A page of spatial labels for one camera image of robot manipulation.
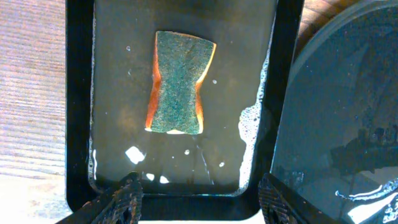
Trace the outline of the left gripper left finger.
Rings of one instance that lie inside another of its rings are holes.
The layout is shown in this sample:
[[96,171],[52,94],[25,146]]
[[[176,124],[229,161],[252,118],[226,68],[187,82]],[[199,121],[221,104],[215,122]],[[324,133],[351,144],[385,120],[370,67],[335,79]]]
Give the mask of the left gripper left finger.
[[131,172],[57,224],[138,224],[143,196],[139,174]]

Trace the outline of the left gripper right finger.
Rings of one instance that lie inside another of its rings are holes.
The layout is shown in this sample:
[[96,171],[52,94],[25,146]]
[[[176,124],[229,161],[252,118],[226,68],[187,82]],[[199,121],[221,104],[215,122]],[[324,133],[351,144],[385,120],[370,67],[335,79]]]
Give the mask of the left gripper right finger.
[[336,224],[278,178],[265,173],[258,185],[264,220],[269,224]]

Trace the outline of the green orange scrubbing sponge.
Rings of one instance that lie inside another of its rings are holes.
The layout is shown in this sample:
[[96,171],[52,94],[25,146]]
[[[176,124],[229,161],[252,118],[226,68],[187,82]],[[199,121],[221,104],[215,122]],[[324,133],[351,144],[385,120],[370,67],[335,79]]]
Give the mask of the green orange scrubbing sponge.
[[194,35],[167,30],[155,33],[146,131],[189,135],[203,132],[200,90],[215,51],[214,42]]

